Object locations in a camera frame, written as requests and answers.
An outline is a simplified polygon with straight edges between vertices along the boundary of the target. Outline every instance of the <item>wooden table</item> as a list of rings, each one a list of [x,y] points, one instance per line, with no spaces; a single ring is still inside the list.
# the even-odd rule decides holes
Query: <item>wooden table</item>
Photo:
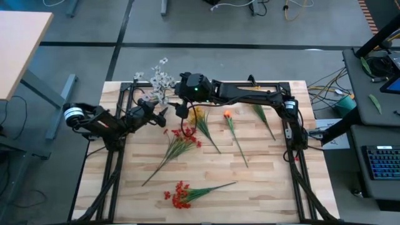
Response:
[[[106,82],[100,105],[116,110],[120,82]],[[299,101],[306,129],[315,128],[313,110],[304,81],[290,81],[292,95]],[[141,96],[136,91],[134,98]],[[289,165],[283,160],[286,145],[281,119],[276,112],[263,106],[268,123],[276,137],[274,141],[265,125],[249,105],[209,107],[209,129],[222,154],[211,143],[197,135],[202,148],[193,149],[159,171],[144,187],[142,183],[153,173],[164,156],[168,139],[165,128],[177,129],[180,119],[174,109],[166,114],[167,126],[147,125],[130,134],[124,153],[119,183],[115,223],[278,223],[298,222],[293,184]],[[249,168],[223,118],[230,109],[236,136],[246,155]],[[317,142],[309,141],[312,146]],[[88,152],[104,146],[92,142]],[[305,152],[312,190],[328,211],[337,218],[338,209],[322,151]],[[100,151],[86,159],[72,218],[81,216],[98,194],[103,178],[107,151]],[[193,188],[218,186],[232,181],[236,184],[214,191],[193,202],[191,209],[175,209],[171,200],[164,200],[164,191],[174,191],[180,180]],[[304,209],[309,214],[302,192]]]
[[[27,70],[29,63],[50,25],[50,12],[0,11],[0,100],[9,101],[21,82],[52,104],[56,111],[46,138],[54,139],[63,112],[77,77],[68,77],[61,94]]]

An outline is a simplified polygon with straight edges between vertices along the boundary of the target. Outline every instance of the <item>floor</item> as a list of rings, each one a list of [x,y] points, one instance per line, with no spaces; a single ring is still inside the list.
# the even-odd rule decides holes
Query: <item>floor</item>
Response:
[[[211,79],[243,80],[253,74],[258,80],[301,79],[311,83],[344,66],[342,49],[361,46],[372,36],[357,0],[315,1],[314,7],[307,8],[294,22],[284,20],[283,0],[270,0],[264,17],[252,17],[246,7],[221,6],[211,12],[210,5],[200,0],[169,3],[166,17],[160,16],[161,0],[85,0],[79,3],[72,19],[65,15],[69,1],[46,7],[40,0],[0,0],[0,8],[54,13],[45,42],[29,69],[59,92],[67,76],[76,74],[79,81],[71,101],[89,104],[98,104],[104,81],[131,80],[138,71],[149,73],[163,57],[169,59],[166,69],[176,77],[191,71]],[[294,16],[299,8],[290,7],[289,15]],[[346,77],[340,84],[350,88]],[[88,142],[64,124],[56,140],[45,141],[49,125],[46,118],[52,107],[22,85],[16,94],[28,105],[27,125],[19,141],[51,152],[51,158],[31,163],[16,200],[19,204],[40,201],[40,196],[31,191],[38,189],[46,194],[47,201],[30,209],[11,206],[8,221],[64,222]],[[18,99],[9,103],[3,125],[10,136],[21,127],[21,107],[23,103]],[[0,102],[0,118],[4,117],[4,108],[5,103]],[[336,115],[325,109],[316,111],[316,117]],[[400,213],[381,212],[371,200],[350,194],[349,188],[357,183],[351,152],[329,151],[325,155],[342,219],[376,224],[392,224],[400,219]]]

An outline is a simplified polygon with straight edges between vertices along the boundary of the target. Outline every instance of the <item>orange flower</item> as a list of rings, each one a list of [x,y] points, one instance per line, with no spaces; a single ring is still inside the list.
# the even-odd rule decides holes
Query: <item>orange flower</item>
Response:
[[[225,118],[230,118],[231,117],[231,112],[229,110],[224,112],[224,117]]]

